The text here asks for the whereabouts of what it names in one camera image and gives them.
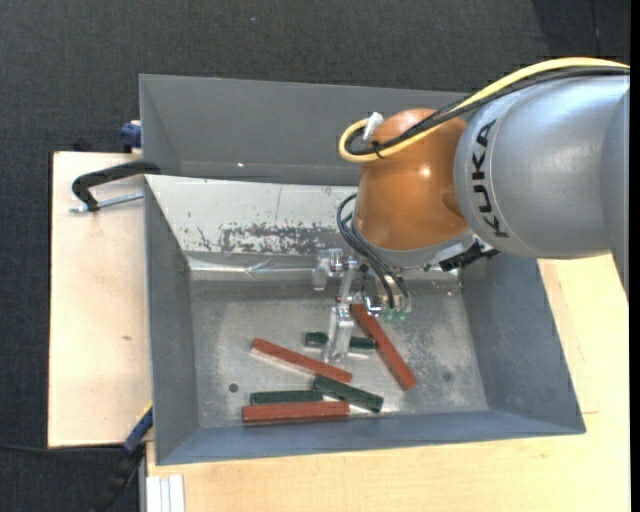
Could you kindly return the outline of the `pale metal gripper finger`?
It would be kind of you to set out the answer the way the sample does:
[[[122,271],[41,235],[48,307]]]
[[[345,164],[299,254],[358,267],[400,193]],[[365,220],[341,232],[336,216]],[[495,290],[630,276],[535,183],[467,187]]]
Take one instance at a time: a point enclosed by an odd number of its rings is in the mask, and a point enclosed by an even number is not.
[[[340,304],[331,308],[328,341],[322,350],[322,358],[326,363],[339,363],[347,357],[354,325],[348,305]]]
[[[321,291],[330,278],[341,277],[344,273],[344,252],[342,249],[320,250],[316,255],[312,270],[312,287]]]

